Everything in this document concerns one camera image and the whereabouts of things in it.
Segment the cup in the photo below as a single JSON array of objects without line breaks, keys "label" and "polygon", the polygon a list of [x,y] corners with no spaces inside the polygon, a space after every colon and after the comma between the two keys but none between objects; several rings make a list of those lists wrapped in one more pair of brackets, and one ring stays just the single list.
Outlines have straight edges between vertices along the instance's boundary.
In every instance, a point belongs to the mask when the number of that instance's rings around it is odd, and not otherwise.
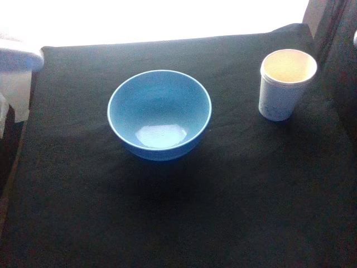
[{"label": "cup", "polygon": [[288,119],[316,70],[315,59],[299,50],[283,49],[266,56],[260,68],[260,113],[272,121]]}]

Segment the cup rim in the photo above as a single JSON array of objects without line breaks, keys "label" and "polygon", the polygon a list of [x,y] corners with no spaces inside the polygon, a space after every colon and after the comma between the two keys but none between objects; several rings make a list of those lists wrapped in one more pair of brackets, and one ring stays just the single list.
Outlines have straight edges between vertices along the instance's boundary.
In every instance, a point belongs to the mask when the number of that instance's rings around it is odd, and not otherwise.
[{"label": "cup rim", "polygon": [[[192,138],[190,138],[189,140],[183,142],[183,143],[180,143],[178,145],[174,145],[172,147],[168,147],[168,148],[148,148],[148,147],[143,147],[143,146],[140,146],[140,145],[136,145],[128,140],[126,140],[122,135],[120,135],[118,133],[118,131],[114,128],[113,124],[112,124],[112,119],[110,118],[110,106],[112,104],[112,100],[115,96],[115,94],[117,93],[117,91],[120,90],[121,87],[123,87],[127,82],[129,82],[130,80],[132,79],[135,79],[136,77],[140,76],[140,75],[143,75],[143,74],[147,74],[147,73],[159,73],[159,72],[169,72],[169,73],[176,73],[176,74],[180,74],[180,75],[184,75],[186,76],[187,78],[193,80],[195,83],[197,83],[200,88],[203,90],[203,92],[205,93],[206,97],[207,97],[207,100],[208,100],[208,104],[209,104],[209,111],[208,111],[208,116],[207,116],[207,119],[206,119],[206,122],[205,124],[202,126],[202,128],[200,129],[200,131],[198,133],[196,133],[196,135],[194,135]],[[207,92],[207,90],[204,88],[204,86],[198,82],[195,78],[187,75],[187,74],[184,74],[184,73],[181,73],[179,71],[173,71],[173,70],[151,70],[151,71],[145,71],[143,73],[139,73],[137,75],[134,75],[132,77],[130,77],[129,79],[125,80],[115,91],[114,93],[112,94],[112,96],[110,97],[110,100],[109,100],[109,103],[108,103],[108,108],[107,108],[107,117],[108,117],[108,121],[109,121],[109,125],[110,127],[112,128],[112,130],[114,131],[114,133],[122,140],[124,141],[125,143],[135,147],[135,148],[138,148],[138,149],[141,149],[141,150],[146,150],[146,151],[168,151],[168,150],[173,150],[173,149],[176,149],[176,148],[179,148],[179,147],[182,147],[184,146],[185,144],[188,144],[190,143],[191,141],[193,141],[194,139],[196,139],[203,131],[204,129],[206,129],[209,121],[210,121],[210,118],[211,118],[211,114],[212,114],[212,103],[211,103],[211,98]]]},{"label": "cup rim", "polygon": [[[305,54],[307,55],[313,62],[313,69],[314,69],[314,72],[308,76],[308,78],[304,79],[304,80],[301,80],[301,81],[295,81],[295,82],[284,82],[284,81],[281,81],[281,80],[278,80],[278,79],[275,79],[273,77],[271,77],[266,71],[265,71],[265,68],[264,68],[264,64],[266,62],[266,60],[273,54],[275,53],[278,53],[278,52],[281,52],[281,51],[296,51],[296,52],[299,52],[299,53],[302,53],[302,54]],[[280,86],[283,86],[283,87],[286,87],[286,88],[289,88],[289,87],[296,87],[296,86],[301,86],[301,85],[305,85],[307,83],[310,82],[310,80],[315,76],[317,72],[317,62],[316,60],[308,53],[304,52],[304,51],[301,51],[301,50],[297,50],[297,49],[280,49],[280,50],[276,50],[270,54],[268,54],[262,64],[261,64],[261,67],[260,67],[260,74],[262,75],[262,77],[269,83],[271,84],[278,84]]]}]

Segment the bowl rim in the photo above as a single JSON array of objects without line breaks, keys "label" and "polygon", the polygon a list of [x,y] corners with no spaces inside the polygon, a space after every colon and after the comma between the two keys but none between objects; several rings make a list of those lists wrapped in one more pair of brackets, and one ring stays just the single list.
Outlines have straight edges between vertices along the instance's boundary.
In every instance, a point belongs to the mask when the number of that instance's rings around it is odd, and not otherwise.
[{"label": "bowl rim", "polygon": [[[200,129],[199,132],[196,133],[196,135],[194,135],[192,138],[190,138],[189,140],[181,143],[181,144],[178,144],[178,145],[175,145],[175,146],[171,146],[171,147],[168,147],[168,148],[148,148],[148,147],[143,147],[143,146],[140,146],[140,145],[136,145],[128,140],[126,140],[122,135],[120,135],[118,133],[118,131],[114,128],[113,124],[112,124],[112,120],[110,118],[110,106],[112,104],[112,100],[115,96],[115,94],[117,93],[117,91],[119,91],[121,89],[122,86],[124,86],[127,82],[129,82],[130,80],[132,79],[135,79],[136,77],[140,76],[140,75],[143,75],[143,74],[147,74],[147,73],[159,73],[159,72],[169,72],[169,73],[176,73],[176,74],[180,74],[180,75],[183,75],[183,76],[186,76],[187,78],[193,80],[194,82],[196,82],[200,88],[203,90],[203,92],[206,94],[206,97],[207,97],[207,100],[208,100],[208,104],[209,104],[209,111],[208,111],[208,116],[207,116],[207,119],[206,119],[206,122],[205,124],[202,126],[202,128]],[[142,150],[146,150],[146,151],[168,151],[168,150],[173,150],[173,149],[176,149],[176,148],[179,148],[179,147],[182,147],[184,146],[185,144],[188,144],[190,143],[191,141],[193,141],[195,138],[197,138],[203,131],[204,129],[207,127],[209,121],[210,121],[210,118],[211,118],[211,114],[212,114],[212,103],[211,103],[211,98],[207,92],[207,90],[204,88],[204,86],[198,82],[195,78],[187,75],[187,74],[184,74],[184,73],[181,73],[179,71],[173,71],[173,70],[151,70],[151,71],[145,71],[143,73],[139,73],[137,75],[134,75],[132,77],[130,77],[129,79],[127,79],[126,81],[124,81],[115,91],[114,93],[112,94],[112,96],[110,97],[110,100],[109,100],[109,103],[108,103],[108,108],[107,108],[107,117],[108,117],[108,121],[109,121],[109,125],[110,127],[112,128],[112,130],[114,131],[114,133],[122,140],[124,141],[125,143],[135,147],[135,148],[138,148],[138,149],[142,149]]]}]

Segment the blue bowl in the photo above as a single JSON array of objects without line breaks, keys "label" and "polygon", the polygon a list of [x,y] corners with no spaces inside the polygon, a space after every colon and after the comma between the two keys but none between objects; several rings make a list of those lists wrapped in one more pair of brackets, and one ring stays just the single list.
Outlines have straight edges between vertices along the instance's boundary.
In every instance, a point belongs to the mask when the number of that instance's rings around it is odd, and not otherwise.
[{"label": "blue bowl", "polygon": [[115,90],[108,121],[125,147],[145,159],[166,161],[191,151],[212,112],[206,89],[178,71],[135,75]]}]

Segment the table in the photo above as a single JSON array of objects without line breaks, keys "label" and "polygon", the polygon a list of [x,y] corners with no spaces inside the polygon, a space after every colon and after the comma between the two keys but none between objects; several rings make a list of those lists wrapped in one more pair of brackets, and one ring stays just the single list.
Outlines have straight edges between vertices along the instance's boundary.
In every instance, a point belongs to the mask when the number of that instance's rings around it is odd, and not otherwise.
[{"label": "table", "polygon": [[[313,55],[308,27],[44,47],[3,264],[352,267],[356,158],[321,78],[287,122],[258,112],[260,63],[284,48]],[[203,140],[176,161],[133,156],[107,122],[116,87],[153,69],[186,73],[211,96]]]}]

